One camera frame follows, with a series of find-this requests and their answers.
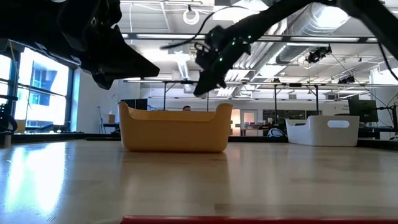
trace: white plastic container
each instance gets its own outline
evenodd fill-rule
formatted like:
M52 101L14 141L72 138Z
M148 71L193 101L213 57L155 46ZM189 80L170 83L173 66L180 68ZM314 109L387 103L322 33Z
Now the white plastic container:
M356 146L359 116L309 116L304 125L286 119L289 143L307 146Z

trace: ceiling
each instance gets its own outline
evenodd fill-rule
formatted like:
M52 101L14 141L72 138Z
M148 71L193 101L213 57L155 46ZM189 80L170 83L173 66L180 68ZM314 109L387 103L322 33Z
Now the ceiling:
M192 9L198 9L200 19L194 25L188 25L183 20L183 13L187 9L186 5L164 4L121 4L123 17L118 23L122 32L135 33L174 33L174 34L193 34L200 28L208 13L213 10L214 0L202 1L204 6L192 5ZM398 1L385 0L387 7L398 7ZM193 13L188 13L189 18L193 18ZM221 25L228 27L233 25L233 21L216 21L210 19L202 33L207 33L214 26ZM373 36L372 33L357 19L349 19L344 25L334 31L332 35L352 35L352 36ZM127 40L139 52L156 52L159 47L167 45L170 41L164 40ZM361 83L369 81L369 69L375 67L377 62L381 62L382 55L376 44L332 44L333 55L328 55L321 63L312 65L308 69L307 63L303 62L305 56L302 55L297 61L287 66L283 76L279 76L282 82L330 82L331 77L345 73L347 70L354 70L356 79ZM159 68L163 75L178 70L176 61L167 60L165 57L149 58ZM188 61L189 70L199 70L200 67L194 61Z

